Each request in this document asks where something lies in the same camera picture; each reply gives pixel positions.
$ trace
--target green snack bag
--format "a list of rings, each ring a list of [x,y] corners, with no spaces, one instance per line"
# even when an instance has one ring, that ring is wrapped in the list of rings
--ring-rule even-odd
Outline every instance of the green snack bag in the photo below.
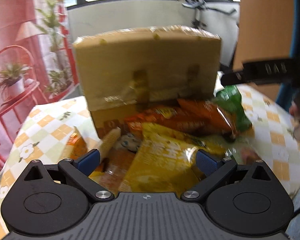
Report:
[[[237,86],[226,86],[223,90],[217,92],[216,97],[211,102],[217,104],[222,109],[234,114],[236,116],[235,126],[238,131],[244,132],[252,125],[244,113],[244,109],[241,105],[242,96]]]

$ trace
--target checkered tablecloth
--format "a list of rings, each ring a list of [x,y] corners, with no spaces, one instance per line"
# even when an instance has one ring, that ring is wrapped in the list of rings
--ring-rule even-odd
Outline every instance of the checkered tablecloth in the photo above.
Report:
[[[253,129],[246,140],[266,161],[289,194],[300,187],[299,143],[292,138],[293,119],[274,102],[247,85],[238,86]],[[84,97],[35,106],[25,120],[5,164],[0,182],[0,207],[15,180],[33,159],[57,163],[73,126],[92,149],[99,139]],[[0,239],[8,233],[0,214]]]

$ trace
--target white flower pot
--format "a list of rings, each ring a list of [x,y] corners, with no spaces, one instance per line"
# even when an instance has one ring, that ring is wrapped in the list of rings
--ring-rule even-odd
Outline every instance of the white flower pot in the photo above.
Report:
[[[20,95],[23,91],[25,91],[25,86],[23,84],[23,78],[18,80],[12,86],[8,87],[9,96],[12,98]]]

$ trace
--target pink backdrop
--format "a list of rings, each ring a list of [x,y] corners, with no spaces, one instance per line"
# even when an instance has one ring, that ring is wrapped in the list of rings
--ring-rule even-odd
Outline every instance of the pink backdrop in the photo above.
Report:
[[[0,87],[0,170],[32,107],[60,100],[78,83],[66,26],[62,0],[0,0],[0,71],[16,64],[26,72],[21,88]]]

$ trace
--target red snack package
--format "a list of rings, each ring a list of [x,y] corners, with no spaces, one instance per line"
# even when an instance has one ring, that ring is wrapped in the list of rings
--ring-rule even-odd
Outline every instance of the red snack package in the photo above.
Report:
[[[180,107],[157,106],[125,118],[131,133],[142,138],[142,123],[152,122],[185,133],[193,133],[205,125],[204,120]]]
[[[206,120],[207,125],[204,127],[204,130],[209,127],[215,127],[215,131],[210,134],[217,133],[216,131],[236,134],[232,115],[214,103],[211,103],[210,101],[195,101],[186,99],[178,99],[178,103],[182,109],[202,118],[203,120]]]

